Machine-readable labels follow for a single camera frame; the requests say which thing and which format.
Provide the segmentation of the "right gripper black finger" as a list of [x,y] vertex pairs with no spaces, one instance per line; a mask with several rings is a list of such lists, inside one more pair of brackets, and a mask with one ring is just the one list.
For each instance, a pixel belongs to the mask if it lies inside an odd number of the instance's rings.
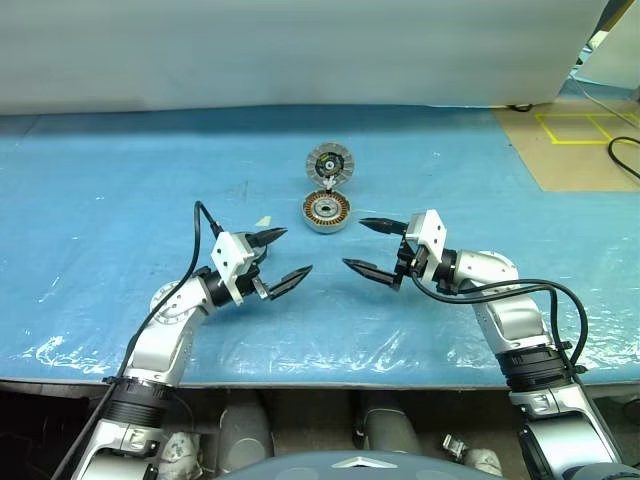
[[394,273],[380,270],[375,264],[350,258],[343,258],[342,261],[348,268],[368,280],[385,285],[395,291],[400,288],[400,277]]
[[387,218],[362,218],[359,223],[373,231],[383,234],[396,234],[404,235],[406,233],[408,224]]

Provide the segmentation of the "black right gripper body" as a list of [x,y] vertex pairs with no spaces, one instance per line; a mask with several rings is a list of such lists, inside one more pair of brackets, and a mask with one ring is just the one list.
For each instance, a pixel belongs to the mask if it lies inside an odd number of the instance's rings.
[[398,291],[405,277],[413,274],[421,279],[426,269],[426,248],[418,245],[412,247],[406,236],[401,237],[397,250],[397,260],[393,271],[392,289]]

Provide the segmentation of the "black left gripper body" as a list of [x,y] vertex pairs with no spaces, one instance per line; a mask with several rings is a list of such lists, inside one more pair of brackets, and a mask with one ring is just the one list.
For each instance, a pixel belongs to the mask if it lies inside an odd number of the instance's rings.
[[270,230],[259,232],[243,232],[241,246],[244,272],[241,274],[241,292],[246,297],[255,292],[253,280],[258,276],[258,265],[266,258]]

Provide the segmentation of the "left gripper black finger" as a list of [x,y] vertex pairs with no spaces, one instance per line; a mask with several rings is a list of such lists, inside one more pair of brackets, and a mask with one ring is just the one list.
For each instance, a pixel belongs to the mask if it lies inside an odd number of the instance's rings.
[[252,247],[266,247],[288,231],[284,227],[276,227],[251,234]]
[[313,269],[312,265],[301,267],[285,275],[280,281],[268,287],[268,298],[275,300],[293,290]]

